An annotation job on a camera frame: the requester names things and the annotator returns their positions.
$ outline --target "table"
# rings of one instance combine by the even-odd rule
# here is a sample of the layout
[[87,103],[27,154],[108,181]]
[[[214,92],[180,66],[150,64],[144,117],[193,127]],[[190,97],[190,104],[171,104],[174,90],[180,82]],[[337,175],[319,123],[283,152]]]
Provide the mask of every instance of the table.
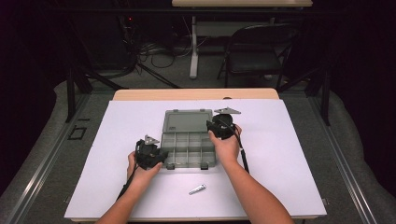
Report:
[[[173,0],[174,7],[311,7],[311,0]],[[197,36],[230,36],[240,28],[252,25],[251,22],[198,22],[192,16],[192,56],[190,78],[197,78],[198,48]]]
[[[275,194],[293,218],[325,216],[289,114],[275,90],[193,89],[117,91],[64,217],[94,221],[115,202],[126,181],[127,155],[146,133],[161,138],[165,109],[226,106],[242,112],[233,117],[244,129],[241,137],[251,175]],[[201,184],[207,189],[188,194]],[[130,216],[131,221],[241,219],[247,216],[219,163],[207,171],[161,169]]]

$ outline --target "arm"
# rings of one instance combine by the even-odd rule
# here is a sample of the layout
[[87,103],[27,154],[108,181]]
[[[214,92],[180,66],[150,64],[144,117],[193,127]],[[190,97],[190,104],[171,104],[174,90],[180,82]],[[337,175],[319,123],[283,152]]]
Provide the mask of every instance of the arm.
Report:
[[294,223],[283,204],[268,189],[257,182],[238,163],[239,145],[235,136],[218,139],[209,131],[210,140],[224,167],[233,189],[251,223]]
[[[134,169],[134,152],[128,156],[129,166],[127,170],[128,177]],[[103,223],[120,223],[125,224],[131,215],[134,205],[139,201],[140,196],[145,192],[149,183],[161,169],[162,163],[158,163],[150,170],[137,168],[134,173],[134,179],[125,193],[107,210],[107,212],[96,222]]]

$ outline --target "person's left arm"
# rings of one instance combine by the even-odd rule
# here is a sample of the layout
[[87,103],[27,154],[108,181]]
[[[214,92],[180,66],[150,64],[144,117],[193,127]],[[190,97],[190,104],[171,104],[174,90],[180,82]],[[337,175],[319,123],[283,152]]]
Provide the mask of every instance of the person's left arm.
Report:
[[[128,156],[129,166],[127,170],[128,178],[134,169],[134,152]],[[161,169],[163,164],[160,162],[150,170],[144,170],[138,167],[134,173],[133,180],[125,193],[105,212],[104,215],[96,222],[102,223],[120,223],[125,224],[131,215],[134,205],[139,201],[140,196],[145,192],[149,183]]]

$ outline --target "person's left hand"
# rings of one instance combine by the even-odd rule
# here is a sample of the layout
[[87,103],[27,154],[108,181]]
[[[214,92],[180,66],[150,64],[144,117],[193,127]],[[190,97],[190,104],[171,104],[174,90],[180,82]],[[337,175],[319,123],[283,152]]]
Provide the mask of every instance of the person's left hand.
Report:
[[[128,155],[128,162],[129,162],[127,169],[128,178],[129,176],[131,176],[132,172],[134,171],[134,157],[135,157],[134,151]],[[131,185],[134,185],[134,188],[140,188],[142,190],[145,190],[149,186],[149,182],[151,181],[151,179],[161,170],[162,166],[163,163],[159,162],[157,163],[157,165],[147,170],[138,167],[134,172],[134,178],[132,180]]]

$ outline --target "chair backrest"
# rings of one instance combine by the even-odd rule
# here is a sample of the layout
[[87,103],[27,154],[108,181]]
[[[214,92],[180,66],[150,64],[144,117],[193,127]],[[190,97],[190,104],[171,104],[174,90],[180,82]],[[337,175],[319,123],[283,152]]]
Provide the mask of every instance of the chair backrest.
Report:
[[291,24],[252,25],[236,31],[228,44],[277,45],[291,43],[300,35],[299,29]]

